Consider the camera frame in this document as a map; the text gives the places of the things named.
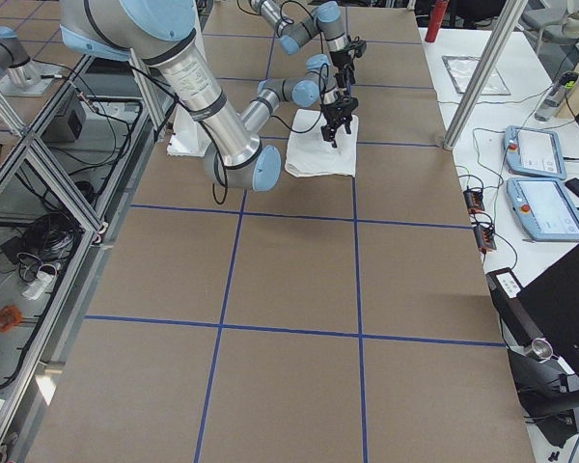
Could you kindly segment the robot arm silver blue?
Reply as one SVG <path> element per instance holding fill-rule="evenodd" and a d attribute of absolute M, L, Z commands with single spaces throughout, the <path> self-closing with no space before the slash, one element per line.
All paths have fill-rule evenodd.
<path fill-rule="evenodd" d="M 355 82 L 354 62 L 367 44 L 345 31 L 339 5 L 323 3 L 300 22 L 274 1 L 253 1 L 250 8 L 273 29 L 293 55 L 317 36 L 325 54 L 307 62 L 302 78 L 268 79 L 247 108 L 238 113 L 196 46 L 196 6 L 192 1 L 63 1 L 64 44 L 81 54 L 125 62 L 138 55 L 156 68 L 179 103 L 211 140 L 204 156 L 214 184 L 257 192 L 272 189 L 281 172 L 281 154 L 266 146 L 261 128 L 279 105 L 291 101 L 307 108 L 320 105 L 317 127 L 324 141 L 335 143 L 339 129 L 349 130 L 358 101 L 348 88 Z"/>
<path fill-rule="evenodd" d="M 335 78 L 339 88 L 347 89 L 355 84 L 354 60 L 363 56 L 367 45 L 346 32 L 345 20 L 337 2 L 328 1 L 307 11 L 307 16 L 300 22 L 285 15 L 275 1 L 250 1 L 249 5 L 272 27 L 289 55 L 297 53 L 309 41 L 322 35 L 332 65 L 337 69 Z"/>

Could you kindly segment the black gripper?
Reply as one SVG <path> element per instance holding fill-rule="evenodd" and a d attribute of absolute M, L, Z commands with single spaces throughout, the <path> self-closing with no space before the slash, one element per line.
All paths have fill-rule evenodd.
<path fill-rule="evenodd" d="M 352 54 L 349 48 L 346 46 L 339 50 L 330 51 L 329 55 L 332 60 L 332 64 L 337 69 L 337 72 L 335 73 L 337 86 L 340 89 L 346 88 L 345 77 L 346 82 L 349 85 L 354 85 L 356 83 L 355 72 L 354 68 L 352 67 Z"/>
<path fill-rule="evenodd" d="M 322 139 L 336 147 L 336 128 L 343 126 L 346 134 L 351 134 L 353 111 L 358 107 L 358 99 L 346 91 L 331 90 L 324 94 L 321 111 L 326 125 L 320 128 Z"/>

